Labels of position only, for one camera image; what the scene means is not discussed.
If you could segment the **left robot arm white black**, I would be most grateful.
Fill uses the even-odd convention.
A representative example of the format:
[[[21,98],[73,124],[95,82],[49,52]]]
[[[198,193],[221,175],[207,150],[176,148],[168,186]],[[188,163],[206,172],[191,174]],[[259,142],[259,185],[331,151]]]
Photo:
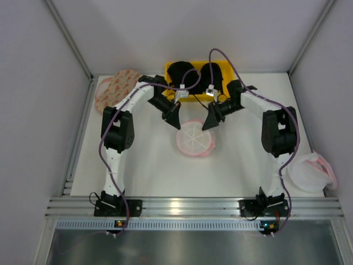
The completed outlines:
[[[143,75],[122,102],[105,107],[101,124],[99,156],[106,167],[106,180],[100,199],[113,207],[124,202],[124,165],[127,150],[135,139],[133,115],[145,103],[161,112],[162,120],[181,129],[180,102],[172,102],[163,95],[168,84],[163,76]]]

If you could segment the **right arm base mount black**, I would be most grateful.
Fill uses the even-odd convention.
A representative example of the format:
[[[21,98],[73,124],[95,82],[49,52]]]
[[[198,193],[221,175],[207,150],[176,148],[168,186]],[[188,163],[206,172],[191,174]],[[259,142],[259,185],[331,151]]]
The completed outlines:
[[[262,217],[286,217],[290,207],[288,201],[281,197],[265,199],[244,199],[239,202],[240,215],[249,220]]]

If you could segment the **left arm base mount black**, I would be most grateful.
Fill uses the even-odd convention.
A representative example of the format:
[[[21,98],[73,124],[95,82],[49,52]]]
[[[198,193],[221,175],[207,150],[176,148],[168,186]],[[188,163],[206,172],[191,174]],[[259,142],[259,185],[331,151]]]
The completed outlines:
[[[142,200],[128,199],[129,217],[139,217],[142,213]],[[127,217],[127,207],[122,197],[105,197],[96,201],[94,216]]]

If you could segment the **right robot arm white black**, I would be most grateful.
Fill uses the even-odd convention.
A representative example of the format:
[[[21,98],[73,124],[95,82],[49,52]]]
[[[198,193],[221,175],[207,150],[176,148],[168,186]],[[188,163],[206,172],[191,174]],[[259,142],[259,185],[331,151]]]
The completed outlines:
[[[255,87],[243,87],[239,80],[230,81],[227,89],[228,99],[208,104],[202,130],[219,126],[227,115],[239,110],[253,113],[261,121],[260,140],[267,153],[259,193],[267,197],[281,196],[285,192],[281,183],[284,168],[293,160],[300,142],[295,108],[266,99],[255,93]]]

